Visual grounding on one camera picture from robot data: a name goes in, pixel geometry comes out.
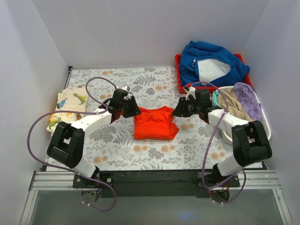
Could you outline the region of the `orange t shirt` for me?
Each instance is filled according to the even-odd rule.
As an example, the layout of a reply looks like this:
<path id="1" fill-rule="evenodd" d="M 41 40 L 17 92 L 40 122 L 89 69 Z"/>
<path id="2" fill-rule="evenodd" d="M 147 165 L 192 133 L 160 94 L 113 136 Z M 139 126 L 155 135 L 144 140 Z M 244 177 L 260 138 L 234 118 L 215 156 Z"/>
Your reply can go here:
<path id="1" fill-rule="evenodd" d="M 134 138 L 136 140 L 172 140 L 179 128 L 173 122 L 173 109 L 163 106 L 158 109 L 140 107 L 141 114 L 134 117 Z"/>

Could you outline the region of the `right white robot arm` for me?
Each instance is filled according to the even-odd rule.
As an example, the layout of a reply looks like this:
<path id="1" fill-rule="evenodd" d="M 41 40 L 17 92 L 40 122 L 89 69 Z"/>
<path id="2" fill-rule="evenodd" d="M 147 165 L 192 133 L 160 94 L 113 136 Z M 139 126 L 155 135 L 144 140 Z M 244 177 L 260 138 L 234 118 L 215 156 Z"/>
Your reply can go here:
<path id="1" fill-rule="evenodd" d="M 174 117 L 198 115 L 206 123 L 232 136 L 232 155 L 213 166 L 210 174 L 202 172 L 202 186 L 214 189 L 225 185 L 244 167 L 271 158 L 272 149 L 263 127 L 258 121 L 239 119 L 214 106 L 207 89 L 185 87 L 186 96 L 180 97 L 178 105 L 172 112 Z"/>

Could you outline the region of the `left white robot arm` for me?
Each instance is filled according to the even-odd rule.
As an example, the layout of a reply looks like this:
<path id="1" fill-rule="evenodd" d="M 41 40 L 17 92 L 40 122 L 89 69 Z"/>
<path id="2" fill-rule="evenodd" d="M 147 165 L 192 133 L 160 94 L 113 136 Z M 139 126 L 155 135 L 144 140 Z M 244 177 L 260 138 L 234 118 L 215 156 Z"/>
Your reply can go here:
<path id="1" fill-rule="evenodd" d="M 131 118 L 140 114 L 133 94 L 124 89 L 116 89 L 108 104 L 99 106 L 92 115 L 71 123 L 60 122 L 53 133 L 47 155 L 82 175 L 88 187 L 96 187 L 100 181 L 99 168 L 83 156 L 85 138 L 121 116 Z"/>

